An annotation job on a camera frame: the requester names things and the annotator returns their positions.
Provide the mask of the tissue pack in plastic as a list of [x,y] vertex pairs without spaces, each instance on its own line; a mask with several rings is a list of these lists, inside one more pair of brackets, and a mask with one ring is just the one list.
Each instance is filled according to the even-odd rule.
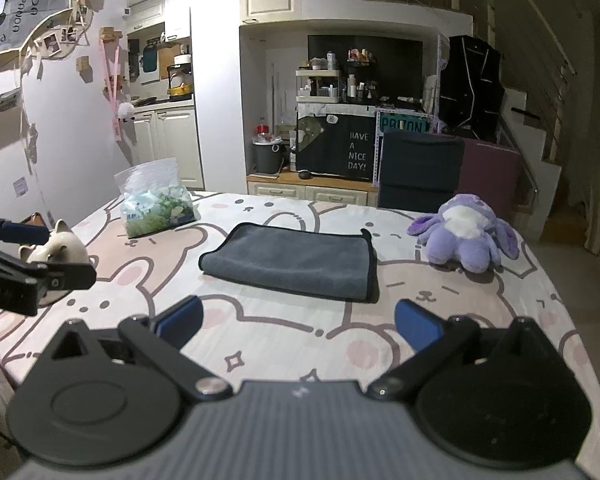
[[200,219],[183,185],[175,158],[143,162],[114,176],[122,203],[121,217],[129,238],[140,238],[185,226]]

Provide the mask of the white kitchen cabinet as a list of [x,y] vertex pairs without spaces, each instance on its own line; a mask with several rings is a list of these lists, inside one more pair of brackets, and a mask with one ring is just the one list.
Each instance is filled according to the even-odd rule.
[[195,107],[192,103],[163,103],[137,107],[132,161],[134,165],[175,158],[182,183],[190,190],[204,190]]

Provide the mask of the white cat figurine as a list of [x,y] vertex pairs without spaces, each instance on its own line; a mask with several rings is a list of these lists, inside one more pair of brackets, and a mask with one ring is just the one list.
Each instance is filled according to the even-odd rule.
[[62,219],[56,222],[45,244],[21,245],[18,257],[27,263],[79,263],[92,266],[85,245]]

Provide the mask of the grey trash bin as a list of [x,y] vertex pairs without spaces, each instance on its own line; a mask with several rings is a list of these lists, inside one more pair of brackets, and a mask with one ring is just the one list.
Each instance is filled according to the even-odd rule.
[[278,174],[284,161],[284,144],[282,139],[271,141],[254,140],[253,154],[256,159],[258,174]]

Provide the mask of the black have a nice day cloth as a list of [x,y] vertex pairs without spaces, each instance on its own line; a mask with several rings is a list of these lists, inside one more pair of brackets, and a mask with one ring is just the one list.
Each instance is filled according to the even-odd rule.
[[375,118],[327,114],[297,122],[296,168],[311,174],[373,180]]

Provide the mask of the white cluttered shelf rack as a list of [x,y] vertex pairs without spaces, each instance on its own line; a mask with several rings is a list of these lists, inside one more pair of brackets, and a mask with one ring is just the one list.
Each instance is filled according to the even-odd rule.
[[302,62],[294,74],[298,103],[335,104],[340,101],[340,71],[334,52]]

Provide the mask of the black hanging garment bag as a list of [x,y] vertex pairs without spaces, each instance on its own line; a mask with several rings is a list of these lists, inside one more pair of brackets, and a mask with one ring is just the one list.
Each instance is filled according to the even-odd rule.
[[450,38],[449,61],[441,71],[439,119],[448,133],[494,143],[504,88],[501,53],[471,36]]

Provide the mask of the cartoon bear tablecloth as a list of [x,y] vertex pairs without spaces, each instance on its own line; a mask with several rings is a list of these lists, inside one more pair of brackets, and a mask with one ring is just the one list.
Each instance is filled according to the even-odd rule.
[[[93,328],[154,315],[188,295],[204,303],[204,325],[184,349],[202,366],[239,386],[246,379],[356,379],[367,384],[413,351],[396,332],[393,309],[414,300],[442,318],[466,314],[486,327],[517,315],[542,327],[574,370],[591,401],[593,423],[579,465],[600,479],[600,382],[557,290],[528,246],[516,259],[482,275],[436,268],[408,234],[412,215],[387,209],[227,193],[194,198],[198,222],[151,237],[126,236],[120,204],[112,200],[73,231],[95,263],[97,280],[25,318],[0,310],[0,367],[23,380],[38,354],[69,318]],[[378,258],[374,304],[289,295],[203,274],[201,255],[218,248],[239,223],[306,231],[367,231]]]

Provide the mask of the teal letter sign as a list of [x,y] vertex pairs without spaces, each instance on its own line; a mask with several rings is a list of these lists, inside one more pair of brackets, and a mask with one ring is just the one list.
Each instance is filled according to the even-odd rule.
[[379,115],[379,131],[382,133],[389,131],[428,133],[430,131],[430,121],[427,116],[381,112]]

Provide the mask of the small wooden framed stand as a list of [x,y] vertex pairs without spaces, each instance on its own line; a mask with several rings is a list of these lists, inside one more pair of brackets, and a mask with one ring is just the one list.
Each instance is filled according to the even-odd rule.
[[22,220],[21,223],[25,226],[33,226],[38,231],[48,232],[50,230],[40,212],[34,212],[33,214],[30,214],[30,216]]

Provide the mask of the purple and grey towel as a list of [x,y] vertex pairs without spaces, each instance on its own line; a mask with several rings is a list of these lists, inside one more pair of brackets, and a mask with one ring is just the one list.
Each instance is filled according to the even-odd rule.
[[372,234],[298,231],[244,222],[198,260],[221,280],[276,292],[329,300],[378,299],[377,256]]

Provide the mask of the dark office chair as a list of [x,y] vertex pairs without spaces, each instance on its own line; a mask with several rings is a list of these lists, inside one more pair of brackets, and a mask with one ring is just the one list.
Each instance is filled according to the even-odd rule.
[[437,212],[460,182],[465,144],[456,136],[389,131],[382,141],[378,206]]

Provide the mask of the purple plush toy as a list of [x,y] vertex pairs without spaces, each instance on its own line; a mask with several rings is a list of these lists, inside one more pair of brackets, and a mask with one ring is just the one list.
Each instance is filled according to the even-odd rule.
[[483,274],[502,264],[502,256],[516,260],[515,230],[479,196],[458,194],[435,214],[422,214],[407,228],[425,248],[435,266],[455,262],[472,274]]

